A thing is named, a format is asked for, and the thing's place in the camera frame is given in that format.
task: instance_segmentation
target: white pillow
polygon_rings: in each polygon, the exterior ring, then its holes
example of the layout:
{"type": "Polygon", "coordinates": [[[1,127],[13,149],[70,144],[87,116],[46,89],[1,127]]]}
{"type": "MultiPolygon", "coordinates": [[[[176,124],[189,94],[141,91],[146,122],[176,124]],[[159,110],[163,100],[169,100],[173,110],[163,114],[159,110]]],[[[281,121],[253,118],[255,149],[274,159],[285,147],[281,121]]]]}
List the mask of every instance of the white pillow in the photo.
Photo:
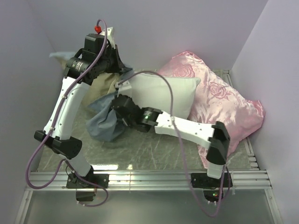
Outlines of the white pillow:
{"type": "MultiPolygon", "coordinates": [[[[173,92],[173,115],[187,119],[193,104],[199,78],[165,77],[173,92]]],[[[142,107],[153,107],[170,113],[171,96],[166,82],[155,75],[139,74],[129,80],[131,93],[119,88],[119,94],[127,95],[142,107]]]]}

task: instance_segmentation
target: robotic arm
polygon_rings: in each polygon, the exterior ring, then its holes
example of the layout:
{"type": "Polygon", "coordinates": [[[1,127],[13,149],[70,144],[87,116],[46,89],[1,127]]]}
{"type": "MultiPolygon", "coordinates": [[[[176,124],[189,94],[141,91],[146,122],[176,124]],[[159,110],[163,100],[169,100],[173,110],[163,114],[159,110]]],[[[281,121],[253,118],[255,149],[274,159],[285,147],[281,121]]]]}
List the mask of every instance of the robotic arm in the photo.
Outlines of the robotic arm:
{"type": "MultiPolygon", "coordinates": [[[[64,96],[64,92],[94,61],[103,45],[103,35],[104,32],[87,35],[84,48],[80,49],[67,62],[62,89],[53,114],[44,129],[36,131],[34,135],[34,138],[41,142],[49,131],[53,130],[45,145],[51,148],[54,153],[65,158],[79,176],[89,182],[94,182],[93,168],[81,152],[82,141],[71,137],[71,128],[83,96],[100,73],[117,72],[123,74],[130,70],[120,60],[118,48],[113,39],[113,28],[107,29],[107,46],[96,65],[76,83],[67,97],[64,96]],[[60,98],[65,98],[65,102],[60,110],[57,124],[53,128],[51,124],[58,109],[60,98]]],[[[122,119],[124,124],[129,127],[141,132],[148,132],[154,127],[157,134],[177,137],[172,126],[172,118],[166,112],[150,107],[139,108],[130,97],[124,95],[119,95],[112,101],[112,109],[116,111],[118,118],[122,119]]],[[[230,141],[224,124],[221,122],[216,122],[215,125],[200,124],[180,118],[173,119],[175,119],[183,139],[209,149],[206,157],[210,162],[207,175],[219,179],[222,166],[226,163],[230,141]]],[[[89,184],[80,181],[75,175],[73,175],[72,181],[79,182],[82,187],[89,187],[89,184]]]]}

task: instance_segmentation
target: blue cloth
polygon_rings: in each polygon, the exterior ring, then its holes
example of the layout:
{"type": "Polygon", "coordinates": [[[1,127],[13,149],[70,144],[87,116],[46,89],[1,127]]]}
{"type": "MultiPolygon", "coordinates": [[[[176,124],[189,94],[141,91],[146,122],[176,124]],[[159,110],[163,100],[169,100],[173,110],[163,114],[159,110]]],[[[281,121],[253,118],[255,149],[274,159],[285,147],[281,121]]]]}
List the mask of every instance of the blue cloth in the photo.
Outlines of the blue cloth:
{"type": "Polygon", "coordinates": [[[102,96],[88,106],[98,113],[86,123],[88,133],[96,140],[112,141],[125,130],[123,122],[117,120],[115,111],[110,110],[115,94],[102,96]]]}

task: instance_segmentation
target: wall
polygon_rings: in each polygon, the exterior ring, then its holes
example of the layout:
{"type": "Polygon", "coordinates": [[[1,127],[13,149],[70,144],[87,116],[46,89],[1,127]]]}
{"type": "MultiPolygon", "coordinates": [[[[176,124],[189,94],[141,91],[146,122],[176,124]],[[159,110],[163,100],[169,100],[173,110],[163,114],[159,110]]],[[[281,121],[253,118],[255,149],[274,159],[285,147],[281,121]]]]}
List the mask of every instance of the wall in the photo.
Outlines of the wall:
{"type": "Polygon", "coordinates": [[[296,0],[269,0],[232,69],[234,87],[265,107],[251,140],[286,224],[299,220],[298,12],[296,0]]]}
{"type": "Polygon", "coordinates": [[[185,50],[231,69],[267,0],[29,0],[56,50],[76,51],[98,18],[115,27],[121,59],[160,68],[185,50]]]}
{"type": "Polygon", "coordinates": [[[59,94],[61,70],[27,2],[0,1],[0,209],[14,223],[25,188],[25,167],[59,94]]]}

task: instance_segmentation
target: cable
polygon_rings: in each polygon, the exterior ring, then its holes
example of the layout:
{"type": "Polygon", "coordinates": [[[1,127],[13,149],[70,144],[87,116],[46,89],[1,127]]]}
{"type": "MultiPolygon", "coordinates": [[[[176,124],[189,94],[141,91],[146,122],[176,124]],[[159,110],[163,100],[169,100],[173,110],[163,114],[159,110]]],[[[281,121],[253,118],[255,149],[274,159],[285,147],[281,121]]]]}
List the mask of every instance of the cable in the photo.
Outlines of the cable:
{"type": "MultiPolygon", "coordinates": [[[[105,50],[105,47],[106,47],[106,44],[107,44],[107,39],[108,39],[108,37],[107,37],[107,24],[106,24],[106,22],[104,21],[104,20],[98,20],[97,21],[97,26],[99,25],[99,23],[100,23],[100,21],[102,21],[103,23],[104,23],[104,30],[106,30],[106,32],[105,32],[105,35],[104,35],[104,42],[103,42],[103,45],[102,45],[102,48],[101,48],[101,50],[100,50],[100,52],[99,52],[99,54],[97,55],[97,57],[94,59],[94,61],[91,63],[91,65],[84,71],[84,72],[82,72],[81,74],[80,74],[80,76],[70,85],[70,87],[65,91],[65,96],[67,96],[69,93],[70,93],[70,91],[73,89],[73,87],[77,84],[77,82],[78,81],[80,81],[92,68],[93,68],[93,66],[98,62],[98,60],[99,60],[99,58],[102,56],[102,54],[103,54],[103,52],[104,52],[104,50],[105,50]]],[[[59,105],[58,105],[58,107],[57,107],[57,110],[56,110],[56,113],[55,113],[55,116],[54,116],[54,119],[53,119],[53,122],[52,122],[52,128],[54,128],[55,127],[55,124],[56,124],[56,122],[57,122],[57,120],[58,120],[58,116],[59,116],[59,113],[60,113],[60,111],[61,111],[61,108],[62,108],[62,106],[63,106],[63,104],[64,104],[64,101],[65,101],[65,98],[62,98],[61,100],[60,100],[60,103],[59,103],[59,105]]],[[[60,162],[59,162],[59,164],[58,164],[58,167],[57,167],[57,169],[56,169],[56,171],[55,171],[55,173],[54,173],[54,175],[53,175],[53,177],[51,178],[51,180],[49,181],[49,182],[47,182],[46,184],[44,184],[43,186],[34,186],[31,182],[30,182],[30,180],[29,180],[29,174],[30,174],[30,166],[31,166],[31,163],[32,163],[32,161],[33,161],[33,159],[35,158],[35,156],[36,156],[36,154],[42,149],[42,147],[43,147],[43,145],[45,144],[45,142],[48,140],[48,138],[51,136],[51,134],[52,134],[52,132],[53,132],[53,129],[50,129],[49,130],[49,132],[48,132],[48,134],[45,136],[45,138],[42,140],[42,142],[39,144],[39,146],[36,148],[36,150],[34,151],[34,153],[32,154],[32,156],[30,157],[30,159],[29,159],[29,161],[28,161],[28,163],[27,163],[27,166],[26,166],[26,172],[25,172],[25,179],[26,179],[26,182],[27,182],[27,184],[28,184],[28,186],[30,186],[31,188],[33,188],[33,189],[43,189],[43,188],[45,188],[45,187],[47,187],[49,184],[51,184],[52,182],[53,182],[53,180],[55,179],[55,177],[56,177],[56,175],[57,175],[57,173],[58,173],[58,171],[59,171],[59,168],[60,168],[60,166],[61,166],[61,164],[64,162],[64,161],[66,161],[66,159],[63,159],[63,160],[61,160],[60,162]]]]}
{"type": "Polygon", "coordinates": [[[74,170],[74,168],[70,165],[70,163],[69,163],[68,161],[65,161],[65,163],[71,168],[72,172],[77,176],[78,179],[80,179],[81,181],[83,181],[83,182],[85,182],[85,183],[88,183],[88,184],[90,184],[90,185],[93,185],[93,186],[95,186],[95,187],[97,187],[97,188],[100,188],[100,189],[104,190],[104,192],[106,193],[106,197],[105,197],[105,199],[104,199],[101,203],[98,203],[98,204],[84,204],[84,203],[82,203],[82,202],[79,202],[79,204],[81,204],[81,205],[83,205],[83,206],[85,206],[85,207],[97,207],[97,206],[100,206],[100,205],[104,204],[104,203],[107,201],[107,199],[108,199],[108,197],[109,197],[109,193],[108,193],[108,191],[107,191],[104,187],[102,187],[102,186],[100,186],[100,185],[98,185],[98,184],[89,182],[89,181],[87,181],[87,180],[84,180],[84,179],[83,179],[83,178],[82,178],[82,177],[81,177],[81,176],[74,170]]]}
{"type": "Polygon", "coordinates": [[[181,148],[181,152],[182,152],[182,159],[183,159],[183,164],[184,164],[184,171],[185,171],[185,177],[186,177],[186,180],[188,182],[188,187],[195,199],[195,201],[197,202],[197,205],[200,207],[200,209],[209,217],[216,217],[218,215],[218,212],[219,212],[219,208],[220,208],[220,205],[221,205],[221,195],[222,195],[222,192],[223,192],[223,181],[224,181],[224,171],[225,171],[225,165],[223,166],[223,169],[222,169],[222,175],[221,175],[221,182],[220,182],[220,189],[219,189],[219,201],[217,203],[217,208],[216,208],[216,212],[214,214],[209,214],[205,208],[202,206],[202,204],[199,202],[199,199],[198,197],[196,196],[196,193],[191,185],[191,181],[190,181],[190,178],[189,178],[189,173],[188,173],[188,166],[187,166],[187,161],[186,161],[186,155],[185,155],[185,150],[184,150],[184,145],[183,145],[183,141],[182,141],[182,136],[180,134],[180,131],[175,123],[175,120],[173,119],[173,92],[172,92],[172,89],[171,89],[171,86],[169,84],[169,82],[166,80],[165,77],[163,77],[162,75],[160,75],[159,73],[157,72],[154,72],[154,71],[149,71],[149,70],[145,70],[145,71],[140,71],[140,72],[137,72],[135,74],[133,74],[132,76],[122,80],[119,82],[119,85],[123,84],[124,82],[128,81],[129,79],[131,79],[132,77],[138,75],[138,74],[141,74],[141,73],[150,73],[152,75],[156,75],[156,76],[159,76],[160,78],[162,78],[168,88],[169,88],[169,91],[170,91],[170,96],[171,96],[171,104],[170,104],[170,116],[171,116],[171,121],[172,121],[172,125],[177,133],[177,137],[178,137],[178,141],[179,141],[179,144],[180,144],[180,148],[181,148]]]}

